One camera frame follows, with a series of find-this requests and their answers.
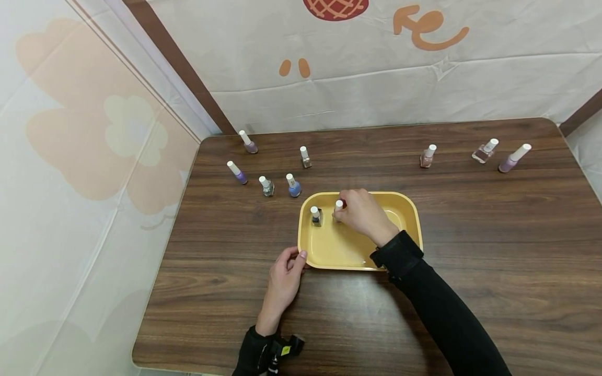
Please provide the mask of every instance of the yellow tray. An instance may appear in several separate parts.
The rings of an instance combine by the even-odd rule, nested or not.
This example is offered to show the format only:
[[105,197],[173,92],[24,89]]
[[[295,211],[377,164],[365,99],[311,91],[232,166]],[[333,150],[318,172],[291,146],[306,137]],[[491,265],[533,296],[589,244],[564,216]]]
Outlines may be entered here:
[[[406,196],[397,192],[370,192],[376,202],[385,210],[387,217],[422,249],[422,234],[416,206]],[[320,269],[339,270],[382,270],[370,259],[376,245],[343,223],[332,218],[338,192],[322,192],[310,196],[299,214],[300,250],[307,251],[307,263]],[[311,224],[309,209],[317,206],[322,209],[322,226]]]

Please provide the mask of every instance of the clear nail polish bottle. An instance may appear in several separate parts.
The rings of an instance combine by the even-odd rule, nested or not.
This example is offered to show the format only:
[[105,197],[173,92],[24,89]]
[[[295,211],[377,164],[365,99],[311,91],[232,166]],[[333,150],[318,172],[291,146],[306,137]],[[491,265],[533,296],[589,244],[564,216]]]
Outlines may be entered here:
[[301,150],[301,164],[303,164],[303,167],[305,167],[305,168],[310,168],[311,161],[309,160],[309,154],[307,153],[307,148],[305,146],[302,146],[301,148],[299,148],[299,150]]
[[245,131],[240,131],[238,134],[240,135],[240,137],[242,137],[244,148],[247,149],[249,153],[255,154],[259,151],[259,149],[257,149],[257,145],[253,141],[251,141],[251,139],[249,138],[249,136],[247,136]]
[[508,158],[506,158],[502,163],[500,163],[500,166],[497,168],[497,170],[499,172],[502,173],[507,173],[508,171],[510,171],[514,166],[517,165],[518,161],[526,154],[529,152],[529,150],[531,150],[531,145],[529,144],[523,144],[521,147],[518,148],[518,150],[512,154],[510,154],[508,156]]
[[264,196],[271,197],[274,195],[274,183],[265,176],[259,177],[259,182],[263,186]]
[[234,176],[236,176],[236,178],[238,179],[239,183],[241,184],[247,184],[247,177],[243,174],[243,172],[234,164],[234,162],[232,161],[228,161],[227,163],[228,167],[230,168],[230,171],[232,171],[232,173],[234,174]]
[[311,211],[311,224],[318,227],[322,226],[322,209],[312,206],[309,211]]
[[495,153],[493,149],[499,144],[497,138],[492,138],[487,145],[481,145],[477,150],[473,153],[473,159],[478,161],[479,163],[485,163],[493,154]]
[[422,152],[420,156],[420,167],[429,168],[433,163],[433,155],[437,150],[437,145],[429,145],[429,148]]
[[301,194],[301,184],[295,181],[293,174],[287,174],[288,193],[291,197],[298,197]]

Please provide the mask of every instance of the glitter nail polish bottle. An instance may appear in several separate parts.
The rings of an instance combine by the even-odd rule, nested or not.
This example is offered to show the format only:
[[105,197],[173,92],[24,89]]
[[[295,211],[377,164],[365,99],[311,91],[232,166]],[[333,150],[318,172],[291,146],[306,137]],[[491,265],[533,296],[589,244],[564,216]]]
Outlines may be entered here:
[[311,224],[318,227],[322,226],[322,209],[312,206],[309,211],[311,211]]
[[259,177],[259,182],[263,186],[264,196],[271,197],[274,195],[274,183],[265,176]]
[[309,160],[309,154],[307,153],[307,148],[305,146],[302,146],[301,148],[299,148],[299,150],[301,151],[301,164],[303,165],[304,168],[310,168],[311,161]]

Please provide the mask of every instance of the wooden table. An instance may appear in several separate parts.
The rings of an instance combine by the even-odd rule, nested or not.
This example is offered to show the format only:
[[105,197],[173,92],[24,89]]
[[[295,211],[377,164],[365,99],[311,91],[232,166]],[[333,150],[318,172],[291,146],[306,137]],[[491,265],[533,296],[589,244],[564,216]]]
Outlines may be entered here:
[[[472,151],[491,137],[485,165]],[[147,368],[229,375],[270,265],[297,244],[303,201],[364,187],[409,196],[425,260],[480,319],[516,375],[602,375],[602,208],[544,119],[255,135],[203,141],[133,350]],[[497,164],[533,150],[508,174]],[[438,146],[430,169],[418,158]],[[313,167],[304,170],[299,147]],[[235,161],[249,183],[226,167]],[[293,173],[303,193],[288,195]],[[266,175],[276,195],[263,196]],[[385,273],[308,270],[282,334],[306,340],[287,375],[447,375],[409,301]]]

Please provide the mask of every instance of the red pie illustration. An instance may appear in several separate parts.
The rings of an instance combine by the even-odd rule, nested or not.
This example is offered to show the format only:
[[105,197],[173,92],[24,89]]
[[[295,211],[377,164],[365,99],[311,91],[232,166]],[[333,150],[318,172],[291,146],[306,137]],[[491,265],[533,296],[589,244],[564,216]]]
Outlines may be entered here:
[[325,21],[344,21],[359,16],[368,8],[368,0],[303,0],[314,16]]

